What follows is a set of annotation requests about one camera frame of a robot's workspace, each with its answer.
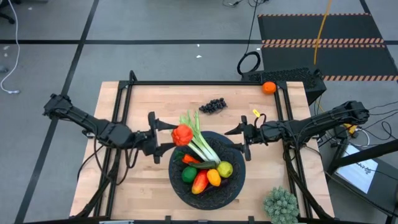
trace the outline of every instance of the lime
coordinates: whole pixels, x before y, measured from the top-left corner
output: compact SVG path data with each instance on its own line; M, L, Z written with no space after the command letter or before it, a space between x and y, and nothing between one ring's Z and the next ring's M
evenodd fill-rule
M217 171L220 176L228 178L232 174L233 168L229 162L221 161L220 164L218 164Z
M197 169L191 166L187 166L183 171L182 171L182 181L185 183L192 183L193 180L195 180L195 177L197 176Z

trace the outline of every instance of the wooden table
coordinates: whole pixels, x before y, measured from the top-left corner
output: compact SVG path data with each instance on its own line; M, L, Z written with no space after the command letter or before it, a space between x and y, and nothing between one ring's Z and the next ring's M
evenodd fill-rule
M117 86L117 82L102 84L95 111L97 118L111 120ZM288 83L288 90L294 119L309 117L310 111L302 83ZM282 94L280 92L286 118ZM127 125L133 131L148 130L147 115L150 111L155 111L156 117L162 121L178 124L179 116L186 113L188 109L197 110L210 100L221 97L227 102L228 108L219 114L201 114L202 130L223 134L238 125L241 115L246 115L248 122L253 123L255 119L253 109L265 113L269 121L278 119L274 96L263 94L259 86L137 85L132 88ZM228 137L235 143L243 141L242 135ZM158 133L158 139L159 143L172 141L169 131ZM93 153L92 141L88 140L85 158ZM315 140L311 140L308 145L318 149ZM246 180L242 191L229 205L210 211L190 207L174 192L168 174L172 150L164 154L160 164L154 164L152 156L146 157L140 152L135 168L129 171L123 184L116 187L111 217L112 219L164 220L166 215L171 215L173 220L248 220L248 216L254 216L256 221L269 220L263 211L263 198L273 187L282 185L289 189L282 151L281 141L271 143L269 146L252 145L252 161L246 162ZM104 152L105 150L99 153L100 161L103 160ZM301 150L301 155L309 191L324 210L334 216L320 156L306 148ZM122 157L118 180L123 176L124 170L125 163ZM100 170L92 159L81 172L71 215L77 214L90 200L98 188L99 179ZM305 217L302 194L298 188L297 194L301 214ZM104 214L107 198L106 192L101 214Z

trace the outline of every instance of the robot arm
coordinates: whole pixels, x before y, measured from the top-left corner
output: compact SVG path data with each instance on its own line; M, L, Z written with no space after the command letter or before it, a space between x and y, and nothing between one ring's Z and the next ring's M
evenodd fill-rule
M357 101L348 101L330 111L312 116L300 121L268 121L259 128L256 125L248 124L245 116L242 116L242 123L235 129L225 133L241 134L244 136L244 147L251 144L267 144L277 142L283 139L285 142L291 142L294 147L302 147L310 138L316 134L348 123L352 125L364 124L368 121L369 111L362 103Z
M165 151L175 146L174 143L157 145L156 130L174 129L177 126L156 119L154 112L148 114L150 130L132 132L124 124L97 119L73 106L68 96L52 94L50 101L44 106L43 115L49 118L73 121L87 131L94 133L99 143L106 147L117 149L137 147L146 156L153 155L156 164L160 163L160 157Z

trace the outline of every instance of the succulent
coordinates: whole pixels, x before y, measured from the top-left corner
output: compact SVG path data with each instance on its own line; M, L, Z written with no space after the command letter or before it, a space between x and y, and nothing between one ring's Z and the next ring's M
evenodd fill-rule
M264 210L273 224L297 223L297 215L300 210L297 208L296 197L286 189L274 187L264 199Z

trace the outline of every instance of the orange striped edge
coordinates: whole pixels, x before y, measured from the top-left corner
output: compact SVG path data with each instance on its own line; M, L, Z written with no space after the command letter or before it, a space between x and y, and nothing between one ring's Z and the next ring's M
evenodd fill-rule
M263 44L316 44L316 39L267 39ZM351 39L319 39L319 44L356 44L358 47L365 45L380 45L384 43L382 38L351 38Z
M296 47L296 48L315 48L315 44L278 44L280 40L263 40L262 48L271 47ZM385 48L384 44L318 44L318 48Z
M311 14L259 14L258 17L263 16L324 16L325 14L311 13ZM371 16L369 13L330 13L328 16Z
M324 81L398 81L398 75L325 75Z

